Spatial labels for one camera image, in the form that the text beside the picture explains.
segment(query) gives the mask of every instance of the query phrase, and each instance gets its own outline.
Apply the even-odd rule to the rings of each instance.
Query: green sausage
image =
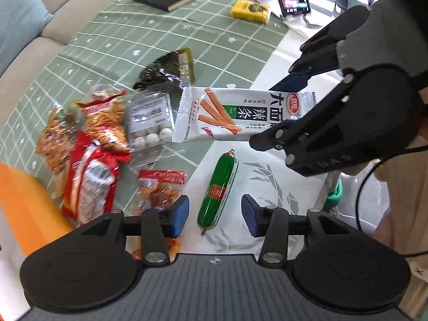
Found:
[[[235,180],[237,169],[238,159],[235,157],[234,150],[221,155],[199,210],[198,225],[202,229],[201,235],[217,224]]]

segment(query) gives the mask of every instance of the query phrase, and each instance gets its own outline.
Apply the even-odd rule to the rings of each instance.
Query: yellow package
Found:
[[[270,17],[270,6],[255,1],[238,0],[230,9],[230,15],[233,18],[266,24]]]

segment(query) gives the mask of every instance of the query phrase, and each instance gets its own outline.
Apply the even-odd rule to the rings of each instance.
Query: blue pillow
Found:
[[[41,0],[0,0],[0,77],[52,18]]]

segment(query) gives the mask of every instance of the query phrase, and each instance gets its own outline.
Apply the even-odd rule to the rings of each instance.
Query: beige couch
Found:
[[[0,127],[38,73],[88,21],[114,0],[42,0],[53,19],[0,77]]]

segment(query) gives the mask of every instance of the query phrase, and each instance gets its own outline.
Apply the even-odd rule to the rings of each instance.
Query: black cable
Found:
[[[355,220],[357,221],[358,230],[362,231],[361,223],[360,223],[360,210],[359,210],[361,191],[362,191],[363,186],[365,185],[365,183],[369,179],[369,177],[375,172],[375,170],[377,168],[379,168],[386,161],[388,161],[390,159],[393,159],[394,157],[403,156],[405,154],[423,152],[423,151],[428,151],[428,144],[426,144],[424,146],[421,146],[421,147],[408,148],[408,149],[403,150],[402,152],[397,153],[395,155],[392,155],[392,156],[389,156],[389,157],[385,157],[385,158],[381,159],[381,161],[378,164],[376,164],[369,171],[369,173],[365,176],[364,180],[362,180],[362,183],[361,183],[361,185],[360,185],[360,187],[358,189],[358,192],[357,192],[357,199],[355,200]],[[405,258],[411,258],[411,257],[419,257],[419,256],[423,256],[423,255],[428,255],[428,250],[427,251],[418,252],[418,253],[410,253],[410,254],[402,255],[402,256],[405,257]]]

